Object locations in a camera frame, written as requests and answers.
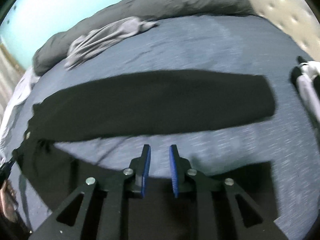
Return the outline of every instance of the light blue wall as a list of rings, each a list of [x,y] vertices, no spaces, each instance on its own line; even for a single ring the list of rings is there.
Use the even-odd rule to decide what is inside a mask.
[[[121,0],[17,0],[0,26],[0,38],[24,67],[53,34]]]

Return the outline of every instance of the bed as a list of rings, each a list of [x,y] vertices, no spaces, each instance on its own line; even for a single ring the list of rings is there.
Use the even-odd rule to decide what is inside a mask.
[[[139,156],[144,144],[150,144],[150,176],[159,178],[170,173],[164,153],[171,144],[179,146],[180,155],[191,160],[193,168],[208,175],[271,162],[279,212],[275,223],[290,240],[303,239],[318,216],[320,156],[308,114],[288,79],[297,56],[320,59],[315,35],[320,27],[304,0],[249,1],[253,9],[244,6],[246,13],[241,16],[201,13],[160,19],[158,27],[121,41],[71,71],[66,71],[64,60],[59,60],[44,71],[25,101],[11,128],[5,153],[10,156],[22,142],[33,104],[80,83],[163,69],[262,74],[276,99],[275,115],[262,122],[188,134],[64,142],[56,143],[56,147],[87,162],[121,170]],[[302,12],[306,15],[298,18]],[[299,24],[308,31],[302,32]],[[51,211],[17,166],[10,179],[19,189],[20,214],[27,225],[37,229]]]

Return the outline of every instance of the silver bolt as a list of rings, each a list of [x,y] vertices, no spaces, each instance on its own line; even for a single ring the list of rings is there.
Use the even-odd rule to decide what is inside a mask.
[[[188,175],[190,175],[190,176],[195,176],[195,175],[197,174],[197,171],[196,171],[195,169],[189,169],[189,170],[187,171],[187,173],[188,173]]]
[[[130,168],[126,168],[123,170],[123,174],[124,175],[132,175],[133,174],[133,169],[130,169]]]
[[[233,181],[233,179],[230,179],[230,178],[227,178],[224,180],[224,183],[227,185],[227,186],[233,186],[233,184],[235,183]]]
[[[85,180],[85,182],[86,182],[87,185],[92,185],[92,184],[94,184],[96,182],[96,179],[93,178],[93,177],[89,177],[89,178],[87,178]]]

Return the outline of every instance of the blue gripper pad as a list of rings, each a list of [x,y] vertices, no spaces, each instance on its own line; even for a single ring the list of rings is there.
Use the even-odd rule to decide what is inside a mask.
[[[142,174],[142,187],[141,187],[142,197],[144,197],[145,191],[146,191],[146,180],[149,177],[150,160],[151,160],[151,147],[148,146],[147,159],[146,159],[143,174]]]
[[[177,165],[175,162],[172,146],[169,147],[169,160],[170,160],[170,169],[171,169],[171,181],[172,181],[172,189],[174,196],[177,198],[179,195],[179,181],[178,181],[178,172]]]

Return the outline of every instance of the mattress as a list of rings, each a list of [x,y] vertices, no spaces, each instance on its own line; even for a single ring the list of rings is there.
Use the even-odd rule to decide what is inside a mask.
[[[150,176],[170,174],[168,146],[207,175],[260,162],[272,163],[279,218],[276,225],[290,240],[303,239],[318,215],[320,156],[307,113],[289,73],[298,55],[311,60],[285,33],[257,16],[196,15],[160,20],[157,28],[122,41],[71,71],[64,60],[34,86],[12,128],[10,154],[23,140],[32,105],[63,88],[122,73],[161,69],[203,69],[265,75],[275,93],[276,113],[262,122],[218,131],[109,138],[58,143],[71,155],[112,169],[125,168],[143,144],[152,148]],[[14,166],[19,211],[35,230],[51,211]]]

